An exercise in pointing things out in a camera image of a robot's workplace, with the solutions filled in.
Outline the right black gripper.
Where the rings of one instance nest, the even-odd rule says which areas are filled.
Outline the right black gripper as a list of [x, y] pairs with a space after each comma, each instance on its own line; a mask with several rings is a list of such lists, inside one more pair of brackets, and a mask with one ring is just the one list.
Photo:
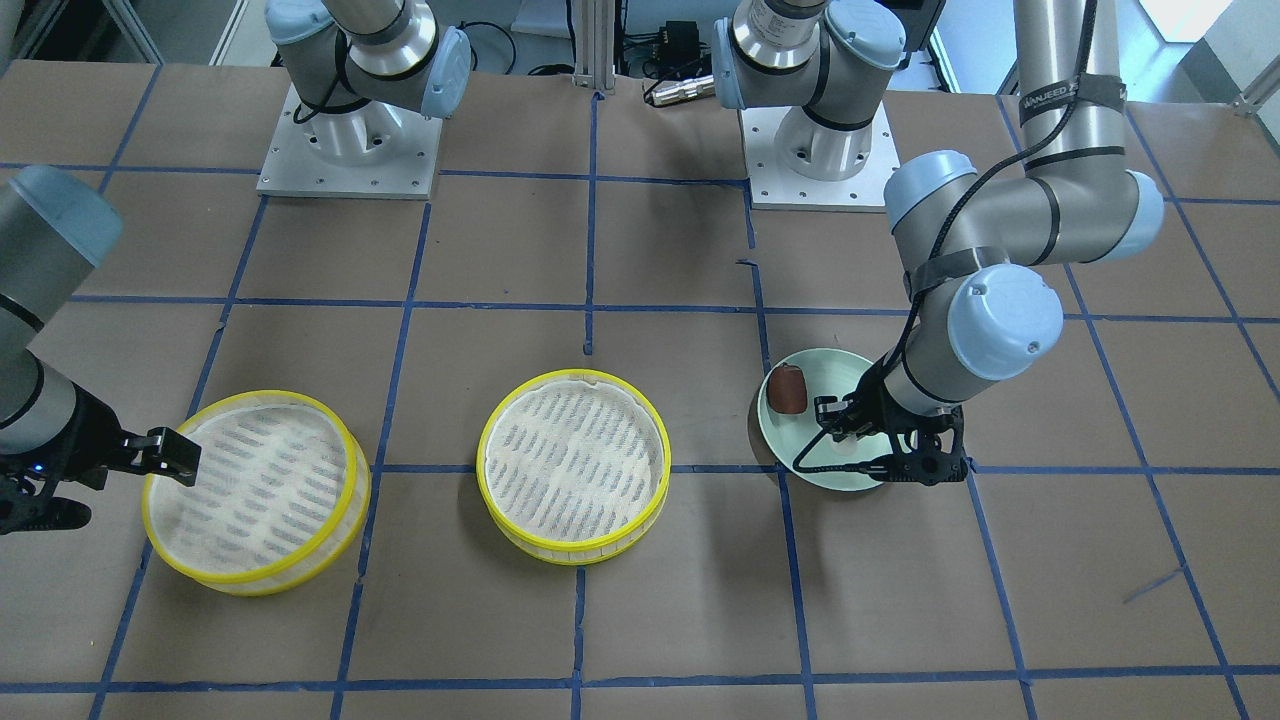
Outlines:
[[91, 507], [56, 496], [64, 482], [101, 491], [114, 470], [195, 487], [201, 452], [169, 427], [125, 432], [106, 404], [68, 386], [56, 402], [40, 400], [3, 429], [1, 534], [86, 527]]

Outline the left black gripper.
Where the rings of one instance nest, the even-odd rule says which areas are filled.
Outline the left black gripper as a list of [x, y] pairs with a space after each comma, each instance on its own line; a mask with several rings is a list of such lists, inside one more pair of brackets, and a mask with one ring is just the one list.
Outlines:
[[965, 482], [970, 462], [964, 448], [963, 407], [932, 415], [905, 409], [884, 387], [887, 370], [876, 363], [863, 374], [855, 391], [842, 398], [814, 397], [819, 433], [833, 441], [884, 434], [890, 452], [869, 461], [817, 465], [818, 471], [890, 471], [890, 480], [938, 486]]

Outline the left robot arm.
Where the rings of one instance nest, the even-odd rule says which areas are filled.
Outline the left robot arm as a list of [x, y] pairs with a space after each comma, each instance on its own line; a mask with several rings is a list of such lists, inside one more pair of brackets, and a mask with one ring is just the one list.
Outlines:
[[[777, 406], [813, 411], [797, 447], [776, 451], [799, 477], [965, 480], [963, 405], [1061, 336], [1061, 300], [1038, 266], [1130, 258], [1158, 234], [1162, 195], [1126, 167], [1114, 4], [1018, 1], [1014, 17], [1021, 151], [984, 173], [931, 151], [884, 183], [909, 301], [897, 341], [842, 396], [800, 398], [785, 364], [763, 384]], [[781, 161], [823, 182], [864, 168], [904, 54], [902, 22], [876, 1], [741, 1], [710, 46], [719, 102], [783, 108]]]

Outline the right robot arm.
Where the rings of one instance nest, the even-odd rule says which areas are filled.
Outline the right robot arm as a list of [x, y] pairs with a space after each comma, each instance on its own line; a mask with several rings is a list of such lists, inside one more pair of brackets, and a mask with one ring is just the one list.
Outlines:
[[[375, 106], [451, 117], [468, 83], [471, 46], [426, 1], [270, 1], [265, 23], [298, 102], [297, 126], [366, 120]], [[58, 495], [101, 489], [110, 471], [191, 487], [201, 447], [178, 430], [125, 430], [116, 414], [29, 350], [122, 234], [95, 190], [54, 167], [3, 186], [3, 532], [74, 530], [91, 509]]]

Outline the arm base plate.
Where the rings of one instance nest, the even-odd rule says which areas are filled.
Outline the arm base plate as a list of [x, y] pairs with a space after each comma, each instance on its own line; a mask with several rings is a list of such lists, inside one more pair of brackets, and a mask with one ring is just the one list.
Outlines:
[[293, 122], [288, 88], [256, 190], [270, 197], [430, 199], [445, 122], [371, 102], [357, 111]]
[[739, 111], [751, 205], [786, 211], [884, 211], [900, 160], [884, 106], [869, 126], [836, 131], [801, 108]]

